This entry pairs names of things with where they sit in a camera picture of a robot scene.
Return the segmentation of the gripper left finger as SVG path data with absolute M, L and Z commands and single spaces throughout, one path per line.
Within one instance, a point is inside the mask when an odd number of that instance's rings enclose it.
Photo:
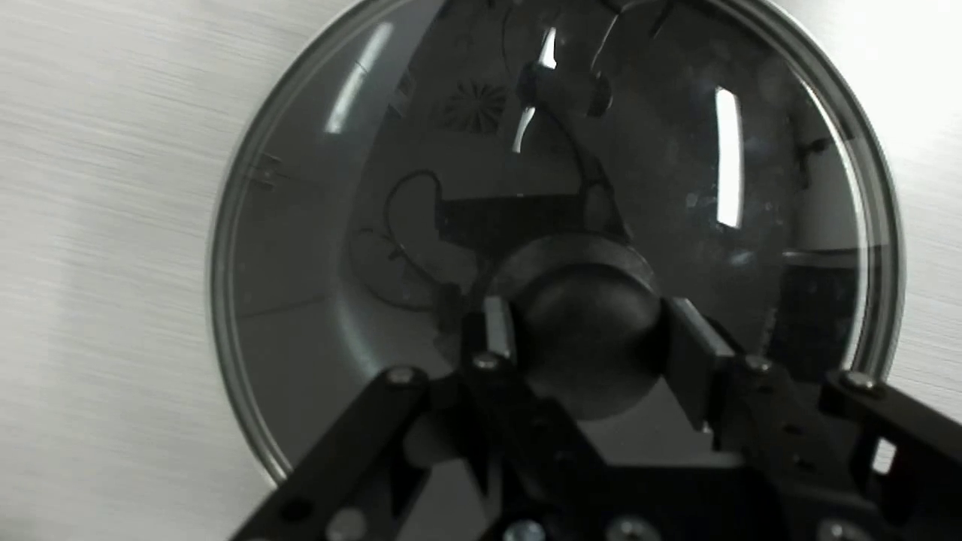
M 466 463 L 484 504 L 477 541 L 604 541 L 604 460 L 495 352 L 513 328 L 492 298 L 464 319 L 447 376 L 382 370 L 229 541 L 398 541 L 449 460 Z

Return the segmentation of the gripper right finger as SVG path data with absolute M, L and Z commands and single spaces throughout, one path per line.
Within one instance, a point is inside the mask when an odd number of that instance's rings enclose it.
M 962 424 L 852 370 L 807 403 L 687 299 L 664 299 L 661 321 L 664 378 L 693 427 L 742 456 L 763 541 L 962 541 Z

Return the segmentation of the glass pot lid black knob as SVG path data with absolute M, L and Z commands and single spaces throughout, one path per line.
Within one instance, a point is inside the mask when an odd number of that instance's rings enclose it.
M 516 250 L 598 236 L 803 384 L 885 378 L 894 182 L 774 0 L 355 0 L 293 59 L 221 192 L 212 326 L 281 482 L 376 374 L 443 376 Z

